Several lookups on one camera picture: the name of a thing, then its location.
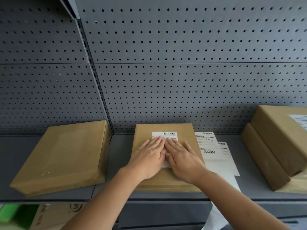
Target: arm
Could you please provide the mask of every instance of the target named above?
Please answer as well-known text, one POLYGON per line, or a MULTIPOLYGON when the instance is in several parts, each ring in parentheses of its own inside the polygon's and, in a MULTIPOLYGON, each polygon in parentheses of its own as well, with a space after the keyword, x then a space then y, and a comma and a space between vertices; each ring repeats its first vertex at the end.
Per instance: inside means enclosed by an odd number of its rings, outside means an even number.
POLYGON ((164 140, 147 140, 105 188, 75 215, 62 230, 110 230, 136 186, 153 177, 165 159, 164 140))
POLYGON ((185 146, 187 150, 178 141, 165 142, 166 158, 172 170, 204 192, 234 229, 290 230, 218 174, 209 171, 187 142, 185 146))

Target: brown cardboard package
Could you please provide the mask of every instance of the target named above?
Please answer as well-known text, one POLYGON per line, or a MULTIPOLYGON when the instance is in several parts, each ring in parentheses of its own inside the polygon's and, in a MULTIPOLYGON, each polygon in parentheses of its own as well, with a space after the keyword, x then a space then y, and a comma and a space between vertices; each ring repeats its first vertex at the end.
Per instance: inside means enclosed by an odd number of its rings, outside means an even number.
POLYGON ((27 196, 105 182, 105 120, 49 127, 10 184, 27 196))
POLYGON ((286 173, 252 124, 246 125, 241 139, 273 191, 307 194, 307 180, 286 173))
MULTIPOLYGON (((151 140, 152 132, 175 131, 178 135, 178 141, 184 145, 188 141, 194 152, 202 160, 201 151, 190 123, 165 123, 165 124, 137 124, 134 133, 132 154, 147 139, 151 140)), ((187 184, 180 180, 171 168, 162 168, 155 176, 142 181, 136 191, 175 191, 175 192, 201 192, 196 186, 187 184)))
POLYGON ((84 204, 52 203, 39 205, 30 230, 60 230, 84 204))
POLYGON ((289 115, 307 116, 307 108, 260 105, 251 124, 290 177, 306 176, 307 131, 289 115))

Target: hand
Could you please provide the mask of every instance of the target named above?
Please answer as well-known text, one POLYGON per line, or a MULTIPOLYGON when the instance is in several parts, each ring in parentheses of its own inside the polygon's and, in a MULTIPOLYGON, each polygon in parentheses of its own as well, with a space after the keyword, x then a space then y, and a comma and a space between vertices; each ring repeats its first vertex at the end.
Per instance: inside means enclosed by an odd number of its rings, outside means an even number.
POLYGON ((164 140, 156 137, 152 141, 146 140, 131 156, 126 167, 133 170, 139 182, 156 175, 162 167, 166 150, 163 149, 164 140))
POLYGON ((196 185, 209 170, 187 141, 185 141, 185 146, 188 150, 177 140, 167 138, 165 141, 166 159, 177 177, 186 183, 196 185))

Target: green object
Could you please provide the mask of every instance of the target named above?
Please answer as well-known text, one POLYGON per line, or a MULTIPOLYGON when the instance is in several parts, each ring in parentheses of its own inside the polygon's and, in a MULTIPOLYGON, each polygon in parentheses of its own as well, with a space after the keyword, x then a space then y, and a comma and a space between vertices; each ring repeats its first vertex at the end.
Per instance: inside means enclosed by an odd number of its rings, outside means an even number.
POLYGON ((10 222, 17 213, 20 206, 21 206, 20 204, 5 204, 0 209, 0 222, 2 223, 10 222))
POLYGON ((13 221, 23 229, 29 229, 39 205, 21 205, 13 221))

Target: person's left hand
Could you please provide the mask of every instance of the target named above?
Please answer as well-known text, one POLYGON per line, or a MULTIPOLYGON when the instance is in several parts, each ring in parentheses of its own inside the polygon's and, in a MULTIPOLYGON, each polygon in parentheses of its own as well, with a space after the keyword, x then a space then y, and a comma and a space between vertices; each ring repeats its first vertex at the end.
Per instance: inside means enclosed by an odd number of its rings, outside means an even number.
POLYGON ((163 149, 164 140, 156 137, 152 141, 146 140, 131 156, 126 168, 133 170, 140 179, 148 179, 156 175, 162 167, 166 150, 163 149))

